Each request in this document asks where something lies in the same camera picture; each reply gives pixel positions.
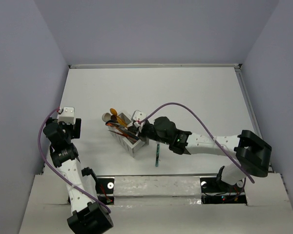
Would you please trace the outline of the teal patterned handle knife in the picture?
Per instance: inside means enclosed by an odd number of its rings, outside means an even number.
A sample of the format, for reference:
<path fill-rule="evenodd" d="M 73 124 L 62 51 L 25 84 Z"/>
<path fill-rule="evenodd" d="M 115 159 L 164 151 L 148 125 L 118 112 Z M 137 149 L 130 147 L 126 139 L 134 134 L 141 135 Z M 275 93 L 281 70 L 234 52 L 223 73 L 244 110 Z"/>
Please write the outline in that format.
<path fill-rule="evenodd" d="M 159 166 L 159 155 L 160 155 L 160 143 L 157 142 L 155 167 Z"/>

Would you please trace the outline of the dark handle steel knife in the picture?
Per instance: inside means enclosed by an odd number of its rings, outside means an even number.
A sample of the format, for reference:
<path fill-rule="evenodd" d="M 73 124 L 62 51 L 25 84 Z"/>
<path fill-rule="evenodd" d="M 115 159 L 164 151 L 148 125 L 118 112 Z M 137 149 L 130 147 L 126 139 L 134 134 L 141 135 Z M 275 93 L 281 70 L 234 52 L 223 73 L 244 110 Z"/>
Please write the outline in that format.
<path fill-rule="evenodd" d="M 135 140 L 139 140 L 139 138 L 137 136 L 135 136 L 132 132 L 130 132 L 128 129 L 126 129 L 123 126 L 118 126 L 118 125 L 113 125 L 113 127 L 115 127 L 118 131 L 120 131 L 121 133 L 123 133 L 126 136 L 129 136 Z"/>

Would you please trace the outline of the orange knife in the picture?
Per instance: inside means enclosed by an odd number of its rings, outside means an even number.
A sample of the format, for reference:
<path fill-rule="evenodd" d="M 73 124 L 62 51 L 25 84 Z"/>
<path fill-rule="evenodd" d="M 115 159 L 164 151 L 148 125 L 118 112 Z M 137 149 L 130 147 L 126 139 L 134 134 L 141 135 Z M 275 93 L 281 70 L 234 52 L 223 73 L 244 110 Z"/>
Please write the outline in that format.
<path fill-rule="evenodd" d="M 115 127 L 115 128 L 116 128 L 116 130 L 117 130 L 121 135 L 123 135 L 123 136 L 125 136 L 125 137 L 127 137 L 127 138 L 134 139 L 134 140 L 136 140 L 136 141 L 139 140 L 139 138 L 138 138 L 135 134 L 133 134 L 132 132 L 130 132 L 128 129 L 126 129 L 126 128 L 122 127 L 122 126 L 120 126 L 120 127 Z"/>

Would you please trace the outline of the beige spoon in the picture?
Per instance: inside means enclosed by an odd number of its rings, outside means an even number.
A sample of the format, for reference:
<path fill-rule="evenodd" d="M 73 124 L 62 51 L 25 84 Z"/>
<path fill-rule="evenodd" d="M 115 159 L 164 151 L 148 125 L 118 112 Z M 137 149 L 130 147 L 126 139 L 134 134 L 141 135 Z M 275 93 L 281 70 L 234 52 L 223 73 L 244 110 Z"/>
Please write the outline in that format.
<path fill-rule="evenodd" d="M 110 113 L 104 113 L 104 114 L 102 115 L 102 120 L 103 120 L 103 122 L 108 122 L 108 121 L 110 121 L 110 120 L 111 120 L 111 114 L 110 114 Z"/>

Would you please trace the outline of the red-orange spoon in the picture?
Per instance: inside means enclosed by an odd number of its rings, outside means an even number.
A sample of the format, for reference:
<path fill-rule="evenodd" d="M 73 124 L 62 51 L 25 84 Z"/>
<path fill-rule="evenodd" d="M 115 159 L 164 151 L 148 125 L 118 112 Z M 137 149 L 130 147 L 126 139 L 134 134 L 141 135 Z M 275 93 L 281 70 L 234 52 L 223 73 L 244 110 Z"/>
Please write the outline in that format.
<path fill-rule="evenodd" d="M 116 129 L 118 127 L 117 124 L 108 124 L 106 125 L 107 127 L 110 127 L 110 128 L 113 128 L 113 129 Z"/>

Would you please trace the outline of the dark blue spoon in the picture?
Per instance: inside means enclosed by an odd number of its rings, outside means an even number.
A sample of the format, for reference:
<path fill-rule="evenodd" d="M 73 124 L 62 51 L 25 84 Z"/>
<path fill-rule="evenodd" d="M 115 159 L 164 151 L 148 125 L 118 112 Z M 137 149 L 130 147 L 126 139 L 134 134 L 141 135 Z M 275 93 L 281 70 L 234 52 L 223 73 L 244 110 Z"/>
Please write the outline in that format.
<path fill-rule="evenodd" d="M 115 120 L 109 120 L 105 124 L 108 125 L 108 124 L 116 124 L 116 123 L 118 123 L 118 122 Z"/>

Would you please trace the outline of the brown spoon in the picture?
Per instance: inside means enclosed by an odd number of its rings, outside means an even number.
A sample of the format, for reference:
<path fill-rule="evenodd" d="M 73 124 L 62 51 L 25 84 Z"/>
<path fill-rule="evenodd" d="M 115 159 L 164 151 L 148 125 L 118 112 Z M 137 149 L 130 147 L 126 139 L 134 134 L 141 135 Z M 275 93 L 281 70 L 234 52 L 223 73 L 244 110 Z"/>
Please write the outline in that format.
<path fill-rule="evenodd" d="M 115 115 L 111 115 L 111 118 L 110 118 L 114 123 L 118 123 L 121 125 L 121 123 L 118 121 L 117 117 Z"/>

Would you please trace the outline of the yellow-orange spoon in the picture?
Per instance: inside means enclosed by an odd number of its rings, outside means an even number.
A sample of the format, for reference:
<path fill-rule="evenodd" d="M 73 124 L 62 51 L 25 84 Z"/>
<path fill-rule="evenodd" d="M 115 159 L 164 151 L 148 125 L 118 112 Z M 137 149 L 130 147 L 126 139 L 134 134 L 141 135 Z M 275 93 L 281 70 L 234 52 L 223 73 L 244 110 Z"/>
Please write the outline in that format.
<path fill-rule="evenodd" d="M 117 117 L 122 126 L 127 127 L 126 122 L 118 115 L 118 112 L 115 109 L 110 108 L 110 113 L 111 115 L 115 115 Z"/>

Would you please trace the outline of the blue knife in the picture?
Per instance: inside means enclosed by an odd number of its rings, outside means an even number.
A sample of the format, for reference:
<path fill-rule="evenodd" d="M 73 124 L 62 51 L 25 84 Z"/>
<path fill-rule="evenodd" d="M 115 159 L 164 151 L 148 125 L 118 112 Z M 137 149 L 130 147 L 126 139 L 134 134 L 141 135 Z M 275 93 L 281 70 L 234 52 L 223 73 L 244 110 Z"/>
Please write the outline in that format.
<path fill-rule="evenodd" d="M 133 141 L 138 141 L 138 140 L 140 140 L 136 135 L 134 135 L 134 134 L 131 133 L 130 131 L 121 131 L 121 130 L 120 130 L 120 132 L 121 132 L 121 133 L 124 133 L 124 134 L 126 134 L 126 135 L 128 135 L 128 136 L 129 136 L 128 138 L 132 139 Z"/>

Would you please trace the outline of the red-orange knife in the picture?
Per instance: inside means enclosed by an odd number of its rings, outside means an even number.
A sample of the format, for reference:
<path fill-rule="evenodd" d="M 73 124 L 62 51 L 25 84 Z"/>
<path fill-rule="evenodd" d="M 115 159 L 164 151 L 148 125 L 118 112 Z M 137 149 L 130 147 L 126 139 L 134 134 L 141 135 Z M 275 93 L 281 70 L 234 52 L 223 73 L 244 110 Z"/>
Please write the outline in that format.
<path fill-rule="evenodd" d="M 120 136 L 126 137 L 126 138 L 129 137 L 128 135 L 126 135 L 126 134 L 124 134 L 124 133 L 119 133 L 119 132 L 116 132 L 116 131 L 113 131 L 113 130 L 108 130 L 108 131 L 109 131 L 109 132 L 112 132 L 112 133 L 114 133 L 114 134 L 117 134 L 117 135 L 120 135 Z"/>

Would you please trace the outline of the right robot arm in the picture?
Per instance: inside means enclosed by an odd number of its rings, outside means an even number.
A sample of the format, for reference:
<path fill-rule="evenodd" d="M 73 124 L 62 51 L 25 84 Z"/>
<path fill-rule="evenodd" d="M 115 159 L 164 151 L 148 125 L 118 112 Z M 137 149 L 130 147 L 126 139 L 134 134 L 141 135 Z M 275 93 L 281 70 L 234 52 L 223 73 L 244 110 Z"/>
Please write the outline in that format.
<path fill-rule="evenodd" d="M 132 121 L 129 125 L 142 141 L 147 139 L 168 145 L 178 155 L 226 156 L 231 163 L 219 169 L 215 186 L 226 191 L 245 178 L 267 177 L 272 147 L 250 130 L 233 136 L 204 136 L 180 130 L 167 117 L 153 123 Z"/>

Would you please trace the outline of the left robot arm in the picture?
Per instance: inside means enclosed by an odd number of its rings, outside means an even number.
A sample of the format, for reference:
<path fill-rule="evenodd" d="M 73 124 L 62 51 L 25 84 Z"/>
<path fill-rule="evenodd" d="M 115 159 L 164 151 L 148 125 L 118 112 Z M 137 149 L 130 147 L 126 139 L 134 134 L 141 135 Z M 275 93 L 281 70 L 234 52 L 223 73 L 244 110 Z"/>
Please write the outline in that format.
<path fill-rule="evenodd" d="M 66 123 L 48 117 L 42 132 L 51 143 L 50 169 L 66 183 L 71 206 L 69 228 L 75 234 L 103 234 L 113 227 L 110 209 L 98 200 L 98 180 L 92 169 L 81 168 L 78 150 L 72 142 L 80 138 L 81 122 L 79 118 Z"/>

